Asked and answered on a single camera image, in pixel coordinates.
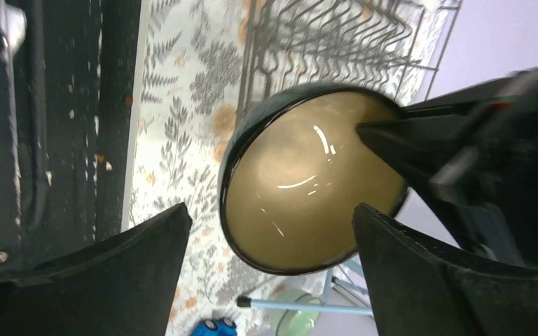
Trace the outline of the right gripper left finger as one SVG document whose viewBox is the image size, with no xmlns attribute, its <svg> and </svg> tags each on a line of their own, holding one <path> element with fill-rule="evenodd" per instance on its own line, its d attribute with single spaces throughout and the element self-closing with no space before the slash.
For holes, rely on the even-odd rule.
<svg viewBox="0 0 538 336">
<path fill-rule="evenodd" d="M 176 204 L 75 253 L 0 273 L 0 335 L 164 335 L 191 225 Z"/>
</svg>

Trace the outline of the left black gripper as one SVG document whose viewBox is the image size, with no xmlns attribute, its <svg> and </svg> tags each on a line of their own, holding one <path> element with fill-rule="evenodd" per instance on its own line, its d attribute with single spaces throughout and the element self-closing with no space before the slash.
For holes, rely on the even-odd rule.
<svg viewBox="0 0 538 336">
<path fill-rule="evenodd" d="M 362 142 L 427 204 L 448 204 L 457 244 L 478 256 L 538 268 L 538 67 L 365 122 Z"/>
</svg>

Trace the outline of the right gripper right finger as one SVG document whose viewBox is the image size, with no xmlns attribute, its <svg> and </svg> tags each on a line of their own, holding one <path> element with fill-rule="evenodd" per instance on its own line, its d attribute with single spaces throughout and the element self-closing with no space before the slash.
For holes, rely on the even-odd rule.
<svg viewBox="0 0 538 336">
<path fill-rule="evenodd" d="M 380 335 L 538 335 L 538 269 L 455 248 L 367 204 L 352 224 Z"/>
</svg>

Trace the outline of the grey wire dish rack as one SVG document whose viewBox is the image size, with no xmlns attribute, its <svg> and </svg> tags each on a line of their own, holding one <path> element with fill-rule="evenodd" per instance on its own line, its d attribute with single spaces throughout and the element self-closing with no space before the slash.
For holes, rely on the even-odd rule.
<svg viewBox="0 0 538 336">
<path fill-rule="evenodd" d="M 237 118 L 314 82 L 370 88 L 406 105 L 432 91 L 461 1 L 248 1 Z"/>
</svg>

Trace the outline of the dark blue bowl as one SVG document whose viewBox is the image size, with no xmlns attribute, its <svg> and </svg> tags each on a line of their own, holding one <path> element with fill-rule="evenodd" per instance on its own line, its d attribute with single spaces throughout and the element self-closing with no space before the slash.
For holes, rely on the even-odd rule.
<svg viewBox="0 0 538 336">
<path fill-rule="evenodd" d="M 395 216 L 406 180 L 370 150 L 356 128 L 399 120 L 402 108 L 368 88 L 308 83 L 245 114 L 223 154 L 221 228 L 248 266 L 309 274 L 356 252 L 352 214 L 360 203 Z"/>
</svg>

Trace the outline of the pale green bowl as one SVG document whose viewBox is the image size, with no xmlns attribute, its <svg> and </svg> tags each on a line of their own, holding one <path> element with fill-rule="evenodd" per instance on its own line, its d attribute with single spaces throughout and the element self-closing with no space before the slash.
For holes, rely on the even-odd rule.
<svg viewBox="0 0 538 336">
<path fill-rule="evenodd" d="M 276 291 L 271 298 L 286 303 L 322 304 L 318 297 L 297 288 Z M 318 311 L 271 309 L 268 316 L 277 336 L 306 336 L 314 328 L 319 315 Z"/>
</svg>

